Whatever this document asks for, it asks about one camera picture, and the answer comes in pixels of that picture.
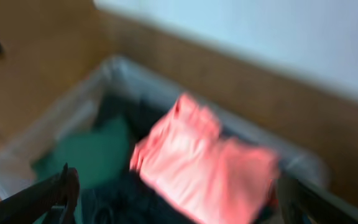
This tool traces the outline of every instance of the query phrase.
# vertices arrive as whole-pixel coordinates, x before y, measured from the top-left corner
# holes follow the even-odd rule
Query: white wall
[[[358,100],[358,0],[95,0]]]

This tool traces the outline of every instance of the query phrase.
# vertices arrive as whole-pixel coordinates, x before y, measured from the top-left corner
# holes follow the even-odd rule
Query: teal garment
[[[63,139],[32,168],[38,181],[42,181],[61,172],[67,162],[69,167],[77,169],[81,189],[92,189],[115,179],[128,168],[134,147],[131,142],[128,125],[123,116],[118,116],[97,130]],[[82,223],[80,201],[75,219],[77,223]]]

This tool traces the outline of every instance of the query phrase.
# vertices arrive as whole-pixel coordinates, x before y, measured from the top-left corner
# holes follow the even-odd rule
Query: pink cloth
[[[249,223],[276,178],[276,155],[219,139],[220,123],[187,95],[135,147],[131,169],[198,223]]]

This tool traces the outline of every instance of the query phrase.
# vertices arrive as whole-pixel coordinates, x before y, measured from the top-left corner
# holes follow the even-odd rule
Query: translucent plastic container
[[[89,79],[57,100],[26,132],[1,150],[0,197],[8,198],[31,186],[36,179],[31,163],[67,134],[89,128],[98,113],[101,97],[108,91],[168,110],[186,90],[128,59],[115,57],[106,60]],[[208,105],[230,132],[277,151],[283,159],[282,169],[320,187],[326,186],[326,167],[315,155],[196,94],[192,95],[201,104]]]

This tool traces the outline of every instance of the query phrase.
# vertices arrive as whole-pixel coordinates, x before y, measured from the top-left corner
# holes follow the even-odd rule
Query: plastic bin
[[[89,79],[57,100],[26,132],[16,137],[0,153],[0,197],[31,186],[35,173],[30,165],[40,159],[61,138],[89,128],[97,115],[99,102],[107,91],[168,110],[185,89],[122,57],[106,60]],[[277,151],[282,169],[320,187],[327,184],[326,167],[312,153],[294,146],[228,111],[193,94],[208,105],[230,132],[241,139],[263,144]]]

